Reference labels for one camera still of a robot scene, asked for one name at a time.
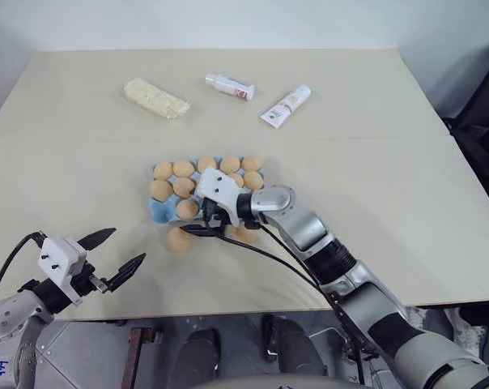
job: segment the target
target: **white wall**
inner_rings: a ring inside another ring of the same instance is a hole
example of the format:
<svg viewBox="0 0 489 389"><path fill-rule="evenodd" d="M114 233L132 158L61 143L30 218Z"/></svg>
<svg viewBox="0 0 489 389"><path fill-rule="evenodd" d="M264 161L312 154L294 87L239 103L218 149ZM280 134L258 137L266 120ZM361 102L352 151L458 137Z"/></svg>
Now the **white wall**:
<svg viewBox="0 0 489 389"><path fill-rule="evenodd" d="M489 0L0 0L0 107L37 50L394 46L454 115L489 69Z"/></svg>

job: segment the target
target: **brown egg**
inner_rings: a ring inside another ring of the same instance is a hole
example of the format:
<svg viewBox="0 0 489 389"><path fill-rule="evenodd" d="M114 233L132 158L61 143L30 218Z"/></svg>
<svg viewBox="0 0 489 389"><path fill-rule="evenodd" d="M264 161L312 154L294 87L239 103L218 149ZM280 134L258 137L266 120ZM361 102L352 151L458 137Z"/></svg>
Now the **brown egg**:
<svg viewBox="0 0 489 389"><path fill-rule="evenodd" d="M247 245L257 239L257 234L252 229L246 229L244 227L229 227L228 229L234 239Z"/></svg>
<svg viewBox="0 0 489 389"><path fill-rule="evenodd" d="M194 184L194 182L187 177L179 177L172 183L174 193L183 199L188 199L192 195L195 187L196 184Z"/></svg>
<svg viewBox="0 0 489 389"><path fill-rule="evenodd" d="M241 168L247 172L257 172L261 167L262 160L260 156L247 156L241 162Z"/></svg>
<svg viewBox="0 0 489 389"><path fill-rule="evenodd" d="M261 189L264 185L261 174L258 172L246 172L243 176L244 186L250 190Z"/></svg>
<svg viewBox="0 0 489 389"><path fill-rule="evenodd" d="M162 203L172 195L172 187L167 181L154 180L149 186L149 194Z"/></svg>
<svg viewBox="0 0 489 389"><path fill-rule="evenodd" d="M172 176L171 162L160 162L155 166L155 180L167 181Z"/></svg>
<svg viewBox="0 0 489 389"><path fill-rule="evenodd" d="M198 205L193 200L181 200L176 206L176 214L182 220L192 220L198 210Z"/></svg>
<svg viewBox="0 0 489 389"><path fill-rule="evenodd" d="M225 174L235 173L239 170L241 162L236 156L225 156L219 164L219 170Z"/></svg>
<svg viewBox="0 0 489 389"><path fill-rule="evenodd" d="M194 167L187 160L179 160L172 166L172 172L178 177L190 177L194 173Z"/></svg>
<svg viewBox="0 0 489 389"><path fill-rule="evenodd" d="M216 169L215 159L211 156L202 156L198 160L198 172L203 173L207 168Z"/></svg>
<svg viewBox="0 0 489 389"><path fill-rule="evenodd" d="M228 174L228 176L236 182L237 186L239 186L240 188L243 187L243 178L240 174L230 173L230 174Z"/></svg>
<svg viewBox="0 0 489 389"><path fill-rule="evenodd" d="M167 234L167 243L174 254L185 254L189 249L193 236L180 227L173 227Z"/></svg>

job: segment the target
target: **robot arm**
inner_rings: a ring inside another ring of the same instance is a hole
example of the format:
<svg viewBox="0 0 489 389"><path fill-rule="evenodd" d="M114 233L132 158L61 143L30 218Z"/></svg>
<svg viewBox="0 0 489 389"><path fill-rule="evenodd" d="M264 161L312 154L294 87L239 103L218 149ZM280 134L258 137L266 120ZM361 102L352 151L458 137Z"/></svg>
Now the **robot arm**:
<svg viewBox="0 0 489 389"><path fill-rule="evenodd" d="M28 281L13 296L0 301L0 388L34 387L36 340L53 315L70 304L78 305L94 290L114 292L138 269L145 254L124 266L110 280L98 279L86 260L115 229L103 229L78 242L64 237L33 234L41 248L39 265L47 274L43 282Z"/></svg>
<svg viewBox="0 0 489 389"><path fill-rule="evenodd" d="M409 389L489 387L487 367L443 336L412 327L402 303L297 201L293 189L245 193L220 171L207 169L197 195L216 202L235 226L273 225L317 279L350 336L366 353L381 355Z"/></svg>

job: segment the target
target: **beige tabletop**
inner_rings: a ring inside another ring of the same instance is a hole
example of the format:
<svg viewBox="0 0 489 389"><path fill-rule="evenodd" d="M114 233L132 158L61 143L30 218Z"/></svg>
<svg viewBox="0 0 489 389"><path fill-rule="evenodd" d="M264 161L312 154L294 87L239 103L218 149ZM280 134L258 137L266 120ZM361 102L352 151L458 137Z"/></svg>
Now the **beige tabletop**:
<svg viewBox="0 0 489 389"><path fill-rule="evenodd" d="M204 84L213 71L256 86L249 102ZM142 77L192 103L167 120L121 89ZM276 130L258 116L294 86L313 94ZM111 276L147 258L114 294L59 318L317 309L303 281L222 242L168 252L150 222L151 166L202 155L264 159L266 184L300 199L406 304L489 299L489 200L395 50L153 50L37 54L0 112L0 267L42 229L117 233L88 260ZM257 245L287 256L267 237ZM0 297L42 279L28 247Z"/></svg>

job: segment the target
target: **blue egg carton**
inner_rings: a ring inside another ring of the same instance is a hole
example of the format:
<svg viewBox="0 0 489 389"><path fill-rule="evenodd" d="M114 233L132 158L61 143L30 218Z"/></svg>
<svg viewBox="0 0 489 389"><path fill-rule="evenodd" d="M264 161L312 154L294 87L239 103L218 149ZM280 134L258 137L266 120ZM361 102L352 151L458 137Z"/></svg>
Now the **blue egg carton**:
<svg viewBox="0 0 489 389"><path fill-rule="evenodd" d="M221 156L215 156L214 160L216 163L216 168L219 168L219 163L221 162L223 158ZM193 167L196 169L198 166L198 158L189 160L191 164L193 164ZM264 181L264 174L262 172L262 169L259 169L257 171L259 174L261 174L262 179ZM246 170L244 169L239 169L237 172L239 175L243 176L246 173ZM196 185L198 184L198 179L200 178L201 174L195 170L194 173L191 174L189 177L191 180L193 180ZM174 174L167 180L171 185L178 179L177 176ZM250 192L250 189L246 188L243 186L243 189L247 192ZM202 218L202 199L199 198L199 196L193 194L190 196L188 199L193 200L199 208L198 214L193 218L194 220L196 219L201 219ZM160 223L160 224L167 224L171 223L173 221L183 221L180 219L177 214L176 214L176 206L177 204L181 201L185 200L182 197L178 196L176 193L172 193L171 196L165 201L164 203L161 203L158 200L153 199L152 197L149 198L149 209L151 210L151 220L154 221L155 223Z"/></svg>

